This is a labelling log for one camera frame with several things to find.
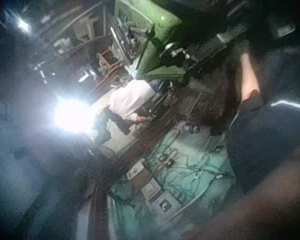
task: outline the white shirt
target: white shirt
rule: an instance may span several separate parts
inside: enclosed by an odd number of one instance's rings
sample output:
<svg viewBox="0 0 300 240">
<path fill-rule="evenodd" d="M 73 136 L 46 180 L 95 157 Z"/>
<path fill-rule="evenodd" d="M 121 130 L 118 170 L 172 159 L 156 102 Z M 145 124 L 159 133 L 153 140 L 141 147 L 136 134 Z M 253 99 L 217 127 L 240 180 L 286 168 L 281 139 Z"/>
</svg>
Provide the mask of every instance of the white shirt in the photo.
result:
<svg viewBox="0 0 300 240">
<path fill-rule="evenodd" d="M 123 119 L 136 121 L 135 110 L 155 95 L 145 80 L 132 80 L 127 86 L 115 90 L 110 96 L 109 109 Z"/>
</svg>

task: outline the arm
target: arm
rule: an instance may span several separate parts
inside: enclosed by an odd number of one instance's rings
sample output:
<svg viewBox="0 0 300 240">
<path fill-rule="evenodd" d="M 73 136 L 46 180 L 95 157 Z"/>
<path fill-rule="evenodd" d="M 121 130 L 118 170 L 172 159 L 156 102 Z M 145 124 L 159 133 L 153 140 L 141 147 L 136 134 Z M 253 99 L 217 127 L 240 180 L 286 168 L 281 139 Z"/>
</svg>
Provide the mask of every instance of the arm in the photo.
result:
<svg viewBox="0 0 300 240">
<path fill-rule="evenodd" d="M 127 117 L 125 117 L 125 119 L 134 121 L 136 124 L 140 124 L 140 123 L 145 123 L 145 122 L 151 121 L 150 117 L 138 116 L 138 114 L 136 114 L 136 113 L 131 113 L 130 115 L 128 115 Z"/>
<path fill-rule="evenodd" d="M 271 239 L 300 222 L 300 147 L 264 182 L 187 240 Z"/>
<path fill-rule="evenodd" d="M 260 93 L 260 87 L 247 53 L 241 55 L 240 62 L 242 67 L 241 102 L 243 102 L 250 97 L 252 91 Z"/>
</svg>

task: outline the metal rod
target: metal rod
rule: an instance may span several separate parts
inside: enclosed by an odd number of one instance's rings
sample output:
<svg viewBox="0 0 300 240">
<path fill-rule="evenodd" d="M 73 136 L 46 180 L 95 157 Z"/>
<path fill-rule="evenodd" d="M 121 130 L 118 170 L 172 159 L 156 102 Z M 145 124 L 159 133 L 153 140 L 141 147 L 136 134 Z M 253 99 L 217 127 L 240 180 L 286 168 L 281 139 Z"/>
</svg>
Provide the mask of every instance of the metal rod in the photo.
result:
<svg viewBox="0 0 300 240">
<path fill-rule="evenodd" d="M 102 16 L 103 16 L 103 36 L 107 35 L 107 5 L 102 7 Z"/>
<path fill-rule="evenodd" d="M 117 36 L 117 34 L 116 34 L 114 28 L 113 28 L 113 27 L 110 27 L 110 30 L 111 30 L 112 36 L 113 36 L 113 38 L 114 38 L 116 44 L 118 45 L 118 48 L 120 49 L 120 52 L 121 52 L 121 54 L 122 54 L 124 60 L 126 60 L 129 64 L 132 64 L 133 61 L 131 60 L 131 58 L 130 58 L 129 56 L 127 56 L 125 50 L 124 50 L 123 47 L 121 46 L 121 43 L 120 43 L 120 41 L 119 41 L 119 39 L 118 39 L 118 36 Z"/>
</svg>

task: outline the man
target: man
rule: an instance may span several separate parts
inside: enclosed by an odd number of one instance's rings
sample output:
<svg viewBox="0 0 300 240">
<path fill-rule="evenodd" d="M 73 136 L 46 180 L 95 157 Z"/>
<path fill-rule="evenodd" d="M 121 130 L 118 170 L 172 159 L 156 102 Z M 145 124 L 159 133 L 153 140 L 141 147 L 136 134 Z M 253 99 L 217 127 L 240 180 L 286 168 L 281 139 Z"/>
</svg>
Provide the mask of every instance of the man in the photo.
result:
<svg viewBox="0 0 300 240">
<path fill-rule="evenodd" d="M 267 74 L 258 81 L 250 56 L 241 56 L 241 103 L 227 133 L 229 159 L 245 192 L 300 145 L 300 52 L 285 49 L 267 59 L 276 68 L 264 66 Z"/>
<path fill-rule="evenodd" d="M 132 80 L 127 86 L 115 90 L 110 96 L 109 110 L 124 120 L 134 123 L 144 123 L 151 120 L 149 117 L 139 116 L 135 111 L 152 98 L 161 87 L 162 82 L 152 80 Z"/>
<path fill-rule="evenodd" d="M 246 196 L 186 239 L 300 239 L 300 52 L 272 52 L 260 81 L 247 53 L 240 61 L 227 151 Z"/>
</svg>

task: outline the reflective stripe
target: reflective stripe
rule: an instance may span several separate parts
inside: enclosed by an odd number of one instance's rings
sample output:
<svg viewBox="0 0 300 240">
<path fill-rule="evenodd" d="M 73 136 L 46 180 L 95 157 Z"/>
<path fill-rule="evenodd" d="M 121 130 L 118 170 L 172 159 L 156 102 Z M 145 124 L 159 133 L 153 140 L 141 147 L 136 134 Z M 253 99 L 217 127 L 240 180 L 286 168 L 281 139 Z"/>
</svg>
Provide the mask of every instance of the reflective stripe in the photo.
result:
<svg viewBox="0 0 300 240">
<path fill-rule="evenodd" d="M 289 105 L 289 106 L 300 109 L 300 104 L 294 103 L 294 102 L 291 102 L 291 101 L 286 101 L 286 100 L 280 100 L 280 101 L 277 101 L 275 103 L 272 103 L 271 107 L 277 106 L 279 104 L 286 104 L 286 105 Z"/>
<path fill-rule="evenodd" d="M 232 125 L 233 125 L 233 124 L 235 123 L 235 121 L 237 120 L 238 116 L 239 116 L 239 110 L 236 112 L 236 115 L 234 116 L 233 120 L 231 121 L 231 123 L 230 123 L 228 129 L 230 129 L 230 128 L 232 127 Z"/>
</svg>

